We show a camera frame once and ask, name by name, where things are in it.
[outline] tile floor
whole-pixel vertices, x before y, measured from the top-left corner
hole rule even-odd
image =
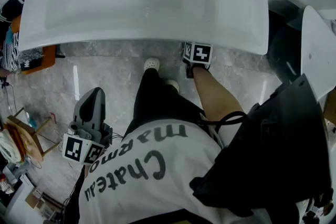
[[[14,87],[17,109],[24,107],[37,126],[50,117],[50,113],[56,115],[57,124],[52,123],[41,133],[52,141],[60,141],[57,133],[62,135],[67,129],[76,95],[82,96],[98,86],[106,93],[106,123],[123,135],[132,120],[144,61],[151,56],[161,61],[161,77],[175,79],[180,85],[181,95],[201,105],[193,80],[185,77],[185,65],[180,60],[181,46],[177,42],[77,42],[60,45],[60,51],[66,58],[56,59],[53,67],[26,76],[16,74],[8,77]],[[255,103],[267,100],[280,85],[269,68],[266,56],[232,49],[215,47],[211,73],[231,91],[246,111]],[[8,101],[6,94],[0,91],[2,120],[12,111],[15,113],[11,87],[7,91]],[[39,139],[44,149],[52,145],[51,141],[41,136]],[[68,163],[54,150],[45,156],[41,169],[32,166],[28,173],[34,182],[45,186],[47,194],[63,202],[72,191],[80,171],[79,165]]]

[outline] black strap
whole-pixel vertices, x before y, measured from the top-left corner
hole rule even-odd
[[[229,119],[233,118],[233,117],[237,117],[237,116],[241,116],[238,119],[234,119],[231,121],[228,121]],[[198,121],[197,125],[199,126],[204,126],[204,125],[215,125],[215,131],[216,133],[219,132],[219,129],[221,128],[221,126],[223,125],[233,125],[233,124],[238,124],[238,123],[242,123],[244,118],[246,116],[246,113],[243,111],[235,111],[232,112],[230,114],[227,114],[224,118],[222,118],[220,121]]]

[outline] person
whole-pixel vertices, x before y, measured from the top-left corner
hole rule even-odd
[[[156,58],[145,62],[133,120],[122,142],[86,166],[82,186],[75,190],[79,223],[259,223],[253,215],[243,218],[204,206],[189,186],[221,152],[209,128],[199,127],[198,121],[219,121],[243,111],[239,102],[198,65],[192,73],[201,109],[179,95],[175,81],[163,81],[159,67]],[[233,137],[238,126],[222,128]],[[67,214],[74,215],[66,209]]]

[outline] wooden stool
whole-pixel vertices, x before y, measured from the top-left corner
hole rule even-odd
[[[59,143],[56,143],[46,151],[42,150],[41,144],[38,140],[37,133],[41,131],[47,124],[49,124],[50,119],[47,119],[36,131],[34,128],[29,125],[23,123],[22,121],[16,118],[17,115],[23,110],[20,109],[14,116],[9,116],[6,120],[6,123],[10,126],[16,128],[17,132],[20,135],[20,138],[23,142],[24,148],[26,150],[26,154],[33,159],[43,162],[43,157],[50,151],[52,151],[55,147],[58,146]]]

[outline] black pants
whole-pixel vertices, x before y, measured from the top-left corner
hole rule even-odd
[[[143,124],[156,120],[175,119],[197,123],[203,110],[180,96],[171,85],[164,85],[158,72],[147,69],[136,95],[133,120],[125,136]]]

